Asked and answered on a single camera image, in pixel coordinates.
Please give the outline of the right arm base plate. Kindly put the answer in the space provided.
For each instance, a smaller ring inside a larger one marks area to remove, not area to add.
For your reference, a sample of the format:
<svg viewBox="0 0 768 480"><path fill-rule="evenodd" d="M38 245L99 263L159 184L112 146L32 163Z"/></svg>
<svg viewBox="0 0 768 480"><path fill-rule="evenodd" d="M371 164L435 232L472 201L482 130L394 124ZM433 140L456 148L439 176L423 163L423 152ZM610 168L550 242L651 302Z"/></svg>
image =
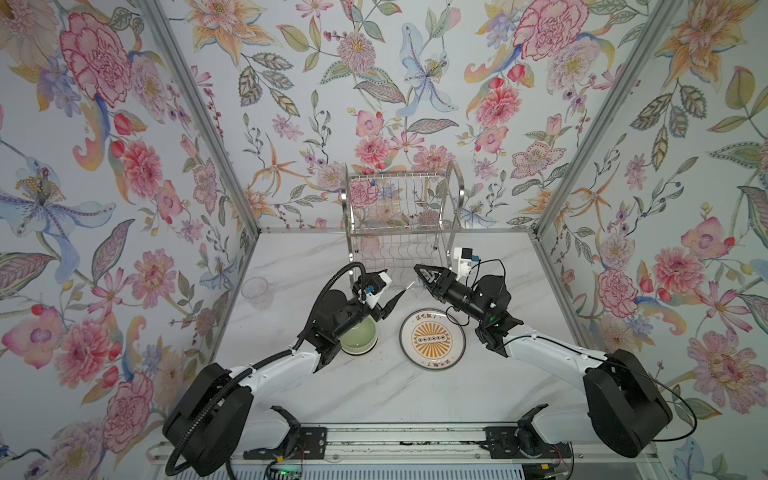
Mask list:
<svg viewBox="0 0 768 480"><path fill-rule="evenodd" d="M561 459L570 457L569 443L548 444L531 427L513 425L489 426L480 447L494 460L501 459Z"/></svg>

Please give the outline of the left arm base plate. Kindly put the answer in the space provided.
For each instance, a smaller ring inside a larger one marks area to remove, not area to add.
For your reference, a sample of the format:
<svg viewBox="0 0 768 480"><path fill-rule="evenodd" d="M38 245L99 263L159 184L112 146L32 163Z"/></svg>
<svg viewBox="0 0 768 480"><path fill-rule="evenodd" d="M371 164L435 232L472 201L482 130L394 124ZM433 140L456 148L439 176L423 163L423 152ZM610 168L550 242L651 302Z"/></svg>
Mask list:
<svg viewBox="0 0 768 480"><path fill-rule="evenodd" d="M245 451L244 460L323 460L328 443L326 427L298 427L275 448Z"/></svg>

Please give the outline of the pale green bowl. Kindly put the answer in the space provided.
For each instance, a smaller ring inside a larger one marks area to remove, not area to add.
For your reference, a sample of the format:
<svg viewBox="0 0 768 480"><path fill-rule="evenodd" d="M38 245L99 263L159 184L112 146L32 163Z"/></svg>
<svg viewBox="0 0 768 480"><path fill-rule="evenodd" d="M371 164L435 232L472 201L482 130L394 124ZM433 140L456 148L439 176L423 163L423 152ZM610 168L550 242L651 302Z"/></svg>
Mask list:
<svg viewBox="0 0 768 480"><path fill-rule="evenodd" d="M371 316L367 316L340 338L340 345L346 354L361 356L370 352L376 346L377 341L376 321Z"/></svg>

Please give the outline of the clear glass cup large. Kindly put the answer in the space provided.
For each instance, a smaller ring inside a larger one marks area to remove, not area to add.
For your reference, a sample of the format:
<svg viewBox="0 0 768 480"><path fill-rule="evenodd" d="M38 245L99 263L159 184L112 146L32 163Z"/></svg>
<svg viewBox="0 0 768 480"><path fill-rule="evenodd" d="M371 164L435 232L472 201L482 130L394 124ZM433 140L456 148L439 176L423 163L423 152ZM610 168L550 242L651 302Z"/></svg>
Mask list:
<svg viewBox="0 0 768 480"><path fill-rule="evenodd" d="M241 295L257 310L267 309L273 301L269 282L262 277L251 277L245 280L241 287Z"/></svg>

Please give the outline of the clear glass cup small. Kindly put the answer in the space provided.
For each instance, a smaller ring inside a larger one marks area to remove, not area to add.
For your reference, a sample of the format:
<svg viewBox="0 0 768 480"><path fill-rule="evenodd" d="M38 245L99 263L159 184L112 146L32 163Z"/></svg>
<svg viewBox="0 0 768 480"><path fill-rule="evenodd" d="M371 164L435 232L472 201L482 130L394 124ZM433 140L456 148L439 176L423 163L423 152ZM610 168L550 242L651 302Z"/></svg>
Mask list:
<svg viewBox="0 0 768 480"><path fill-rule="evenodd" d="M406 293L410 293L415 297L419 297L424 291L423 284L420 280L414 280L410 282L405 288Z"/></svg>

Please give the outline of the brown rimmed plate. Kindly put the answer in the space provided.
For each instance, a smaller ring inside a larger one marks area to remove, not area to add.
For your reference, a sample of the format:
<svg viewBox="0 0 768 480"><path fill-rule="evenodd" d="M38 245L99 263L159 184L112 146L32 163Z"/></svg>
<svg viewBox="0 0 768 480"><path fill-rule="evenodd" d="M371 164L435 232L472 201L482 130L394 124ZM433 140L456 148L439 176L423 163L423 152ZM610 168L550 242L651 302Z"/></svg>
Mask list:
<svg viewBox="0 0 768 480"><path fill-rule="evenodd" d="M402 322L400 346L416 366L433 371L458 364L466 351L466 334L453 317L437 309L417 310Z"/></svg>

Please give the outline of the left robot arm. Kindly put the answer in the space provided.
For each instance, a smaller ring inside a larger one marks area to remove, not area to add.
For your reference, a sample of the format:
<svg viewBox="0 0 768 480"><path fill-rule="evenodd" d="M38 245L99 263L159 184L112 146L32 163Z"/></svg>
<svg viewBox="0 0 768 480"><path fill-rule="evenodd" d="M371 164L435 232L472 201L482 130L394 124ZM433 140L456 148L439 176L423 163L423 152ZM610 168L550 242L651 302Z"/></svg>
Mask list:
<svg viewBox="0 0 768 480"><path fill-rule="evenodd" d="M301 423L287 409L259 409L261 400L285 386L313 375L335 359L341 338L366 319L387 318L400 298L385 305L380 287L363 287L353 296L326 289L314 302L297 343L256 363L226 369L206 366L194 379L168 419L162 433L173 449L166 461L168 477L193 470L201 477L241 454L265 455L277 464L295 454Z"/></svg>

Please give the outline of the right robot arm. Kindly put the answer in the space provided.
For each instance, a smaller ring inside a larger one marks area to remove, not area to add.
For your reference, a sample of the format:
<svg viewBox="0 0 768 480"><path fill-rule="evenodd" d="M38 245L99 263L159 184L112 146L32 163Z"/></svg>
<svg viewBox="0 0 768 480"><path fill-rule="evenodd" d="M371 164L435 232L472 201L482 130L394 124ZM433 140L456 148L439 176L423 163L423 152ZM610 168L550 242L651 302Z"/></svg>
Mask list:
<svg viewBox="0 0 768 480"><path fill-rule="evenodd" d="M521 447L601 441L634 458L672 421L657 382L631 352L601 353L534 330L516 334L523 322L508 311L511 295L503 277L486 275L468 286L446 267L417 264L414 271L434 299L476 321L475 334L489 351L533 365L582 394L577 404L542 403L516 420Z"/></svg>

